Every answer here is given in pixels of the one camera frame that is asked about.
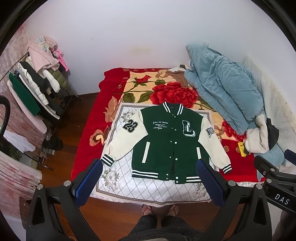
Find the yellow object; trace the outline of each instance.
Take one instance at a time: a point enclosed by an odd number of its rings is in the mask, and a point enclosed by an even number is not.
[[[239,142],[237,145],[239,146],[239,152],[241,153],[241,156],[246,157],[247,154],[244,152],[244,144],[242,142]]]

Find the white puffer jacket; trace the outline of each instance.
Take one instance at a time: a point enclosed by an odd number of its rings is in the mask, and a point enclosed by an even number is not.
[[[46,99],[45,95],[43,93],[41,93],[39,86],[33,81],[29,72],[26,69],[24,69],[24,67],[20,63],[18,63],[17,66],[25,74],[25,76],[28,80],[28,83],[30,84],[31,89],[36,93],[36,95],[42,101],[42,103],[45,105],[48,104],[48,100]]]
[[[31,67],[33,68],[33,69],[35,69],[34,68],[34,64],[33,64],[33,62],[32,62],[32,58],[31,58],[31,56],[29,56],[29,57],[27,57],[26,58],[26,62],[28,62],[30,65],[31,65]],[[48,81],[49,81],[49,83],[50,83],[50,86],[52,87],[52,89],[57,93],[57,92],[59,92],[59,90],[61,89],[61,87],[60,87],[60,85],[59,85],[59,82],[52,76],[52,74],[51,73],[49,73],[48,72],[48,70],[47,69],[41,69],[39,72],[38,72],[38,74],[42,77],[42,78],[47,78],[48,79]]]

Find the red rose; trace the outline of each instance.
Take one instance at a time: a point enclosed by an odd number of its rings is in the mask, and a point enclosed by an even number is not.
[[[150,79],[151,76],[149,75],[145,75],[143,78],[141,79],[138,79],[137,77],[135,78],[135,80],[138,82],[138,83],[146,83],[148,81],[148,79]]]
[[[192,108],[198,97],[196,91],[182,88],[178,82],[157,85],[152,90],[154,93],[150,95],[150,100],[153,104],[162,104],[166,101],[172,104],[181,103],[187,108]]]
[[[234,137],[238,142],[243,142],[244,139],[247,138],[247,134],[244,133],[242,135],[238,135],[234,129],[226,122],[226,120],[223,120],[222,126],[224,127],[224,132],[228,137]]]

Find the white pocket trim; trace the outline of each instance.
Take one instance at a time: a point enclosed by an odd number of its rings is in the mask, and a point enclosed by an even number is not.
[[[149,146],[150,146],[150,142],[146,142],[146,147],[145,147],[145,151],[144,151],[144,156],[143,156],[142,163],[145,163],[146,162],[147,155],[148,155],[148,150],[149,150]]]
[[[202,158],[202,155],[200,154],[200,148],[199,147],[196,147],[196,151],[197,151],[197,157],[198,157],[198,159],[201,159]]]

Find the silver bolt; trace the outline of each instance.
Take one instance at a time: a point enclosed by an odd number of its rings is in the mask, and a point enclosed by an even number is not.
[[[232,187],[234,187],[234,186],[236,185],[236,182],[235,182],[235,181],[232,181],[232,180],[230,180],[230,181],[228,181],[228,184],[229,184],[229,186],[232,186]]]
[[[64,181],[64,186],[65,187],[68,187],[70,185],[71,185],[71,181],[70,180]]]
[[[262,189],[262,186],[259,183],[256,184],[256,187],[257,187],[257,189]]]
[[[42,184],[39,184],[38,186],[37,186],[37,189],[38,190],[41,190],[43,188],[43,185]]]

